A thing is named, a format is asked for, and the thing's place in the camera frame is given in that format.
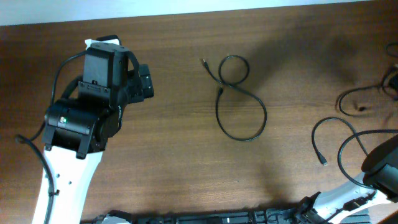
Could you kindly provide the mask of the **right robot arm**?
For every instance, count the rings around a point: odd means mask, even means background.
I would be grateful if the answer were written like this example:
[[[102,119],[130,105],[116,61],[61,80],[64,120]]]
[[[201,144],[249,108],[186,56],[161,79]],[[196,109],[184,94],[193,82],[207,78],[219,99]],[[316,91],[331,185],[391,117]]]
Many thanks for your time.
[[[340,223],[369,207],[397,202],[397,136],[365,158],[355,184],[348,181],[328,192],[305,197],[294,217],[300,223]]]

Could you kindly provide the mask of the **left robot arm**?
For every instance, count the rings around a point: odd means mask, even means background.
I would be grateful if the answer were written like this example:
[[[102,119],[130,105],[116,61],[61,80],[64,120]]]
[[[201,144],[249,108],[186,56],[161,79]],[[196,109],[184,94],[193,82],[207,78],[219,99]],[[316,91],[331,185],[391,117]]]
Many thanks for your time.
[[[45,113],[44,171],[33,223],[79,223],[90,182],[124,109],[154,96],[149,67],[127,48],[94,42],[76,77]]]

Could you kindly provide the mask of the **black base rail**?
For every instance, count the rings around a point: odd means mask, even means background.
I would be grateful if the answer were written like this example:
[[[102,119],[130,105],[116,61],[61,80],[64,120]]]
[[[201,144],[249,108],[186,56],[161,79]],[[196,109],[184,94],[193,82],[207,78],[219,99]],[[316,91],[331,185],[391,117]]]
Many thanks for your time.
[[[242,210],[228,213],[170,213],[162,216],[133,215],[120,210],[112,210],[81,223],[132,223],[132,224],[291,224],[301,221],[294,217],[296,209],[270,208],[267,210]]]

